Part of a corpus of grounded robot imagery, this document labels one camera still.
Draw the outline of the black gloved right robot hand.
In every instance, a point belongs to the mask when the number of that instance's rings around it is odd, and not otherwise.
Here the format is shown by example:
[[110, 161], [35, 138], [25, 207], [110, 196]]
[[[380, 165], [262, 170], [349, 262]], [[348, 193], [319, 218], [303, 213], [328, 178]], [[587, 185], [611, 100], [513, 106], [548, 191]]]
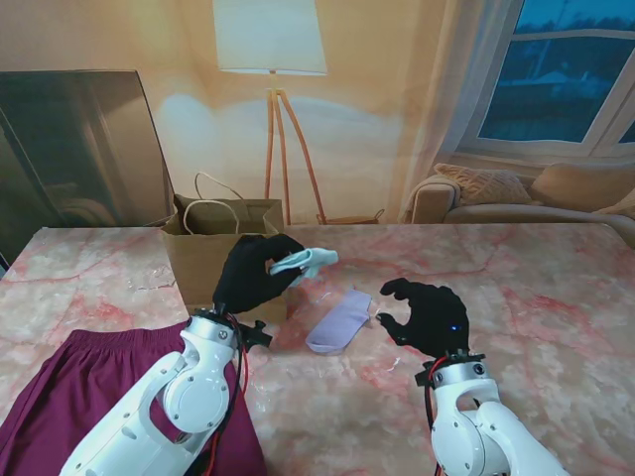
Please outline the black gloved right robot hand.
[[411, 310], [406, 324], [397, 322], [389, 313], [377, 314], [381, 326], [398, 346], [413, 347], [436, 359], [469, 351], [467, 310], [452, 289], [399, 278], [385, 283], [380, 294], [405, 300]]

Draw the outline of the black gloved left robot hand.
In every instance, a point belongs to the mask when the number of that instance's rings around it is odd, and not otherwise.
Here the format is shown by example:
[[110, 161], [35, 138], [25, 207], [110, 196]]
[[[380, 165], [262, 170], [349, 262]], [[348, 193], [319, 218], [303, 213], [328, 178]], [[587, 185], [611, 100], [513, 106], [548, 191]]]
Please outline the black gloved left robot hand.
[[304, 251], [286, 234], [271, 237], [243, 235], [224, 263], [212, 302], [222, 313], [242, 313], [279, 297], [301, 274], [299, 268], [270, 275], [267, 263]]

